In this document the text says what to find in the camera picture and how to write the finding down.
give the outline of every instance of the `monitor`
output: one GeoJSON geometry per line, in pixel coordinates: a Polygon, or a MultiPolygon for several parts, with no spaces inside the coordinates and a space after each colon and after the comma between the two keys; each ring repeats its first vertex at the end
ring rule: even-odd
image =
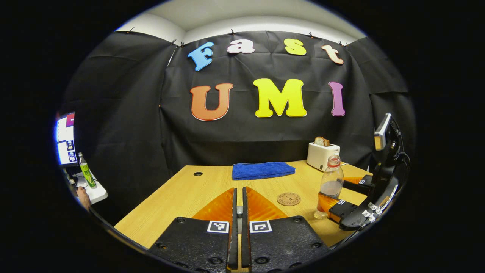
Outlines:
{"type": "Polygon", "coordinates": [[[79,165],[74,144],[74,112],[56,117],[54,140],[59,165],[61,167],[79,165]]]}

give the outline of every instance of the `colorful foam letter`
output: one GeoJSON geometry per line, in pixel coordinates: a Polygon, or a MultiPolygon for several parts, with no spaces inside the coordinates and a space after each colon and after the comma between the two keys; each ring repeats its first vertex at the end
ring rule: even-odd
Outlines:
{"type": "Polygon", "coordinates": [[[304,117],[307,115],[307,111],[303,108],[302,81],[296,79],[287,80],[281,92],[270,79],[257,79],[253,84],[258,87],[259,91],[259,110],[256,111],[256,117],[269,118],[273,115],[273,112],[270,110],[270,102],[278,116],[283,114],[286,103],[288,103],[286,115],[289,117],[304,117]]]}
{"type": "Polygon", "coordinates": [[[192,51],[187,55],[187,57],[191,57],[195,63],[195,71],[199,71],[202,68],[206,67],[208,64],[212,62],[212,59],[208,59],[207,57],[212,56],[212,50],[208,47],[213,46],[214,43],[207,42],[202,46],[198,47],[196,50],[192,51]]]}
{"type": "Polygon", "coordinates": [[[242,52],[249,54],[256,50],[253,48],[254,43],[251,40],[234,40],[231,42],[231,45],[227,48],[227,52],[229,53],[237,54],[242,52]]]}
{"type": "Polygon", "coordinates": [[[336,49],[333,49],[330,45],[324,45],[322,46],[322,49],[325,50],[328,54],[328,57],[330,57],[330,60],[332,60],[336,64],[343,64],[343,60],[337,57],[337,53],[339,53],[336,49]]]}
{"type": "Polygon", "coordinates": [[[332,109],[332,116],[341,117],[345,115],[345,110],[342,105],[342,85],[336,82],[329,82],[328,85],[332,89],[332,96],[334,98],[334,108],[332,109]]]}
{"type": "Polygon", "coordinates": [[[190,90],[192,93],[192,115],[198,120],[216,120],[222,118],[229,110],[229,90],[232,84],[219,84],[215,89],[219,91],[219,106],[215,110],[207,110],[206,95],[210,86],[197,86],[190,90]]]}
{"type": "Polygon", "coordinates": [[[285,43],[285,49],[289,54],[305,55],[307,53],[307,50],[302,46],[303,43],[300,40],[285,39],[283,43],[285,43]]]}

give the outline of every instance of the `person's hand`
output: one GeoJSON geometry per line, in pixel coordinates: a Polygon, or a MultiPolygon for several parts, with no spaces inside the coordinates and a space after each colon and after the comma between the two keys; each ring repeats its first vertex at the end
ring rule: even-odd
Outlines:
{"type": "Polygon", "coordinates": [[[91,201],[89,200],[89,196],[86,193],[86,190],[83,187],[79,187],[76,191],[79,197],[79,201],[81,202],[82,206],[89,211],[89,207],[91,206],[91,201]]]}

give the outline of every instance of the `blue towel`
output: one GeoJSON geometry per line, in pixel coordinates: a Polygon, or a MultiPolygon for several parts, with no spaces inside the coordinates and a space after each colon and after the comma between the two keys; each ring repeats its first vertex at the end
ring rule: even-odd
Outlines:
{"type": "Polygon", "coordinates": [[[232,167],[232,180],[253,180],[285,176],[295,173],[295,167],[285,162],[259,164],[238,163],[232,167]]]}

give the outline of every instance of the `bottle cap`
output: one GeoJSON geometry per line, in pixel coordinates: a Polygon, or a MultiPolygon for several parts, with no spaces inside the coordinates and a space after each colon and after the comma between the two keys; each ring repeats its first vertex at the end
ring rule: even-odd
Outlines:
{"type": "Polygon", "coordinates": [[[336,154],[329,156],[327,166],[333,168],[340,166],[340,156],[336,154]]]}

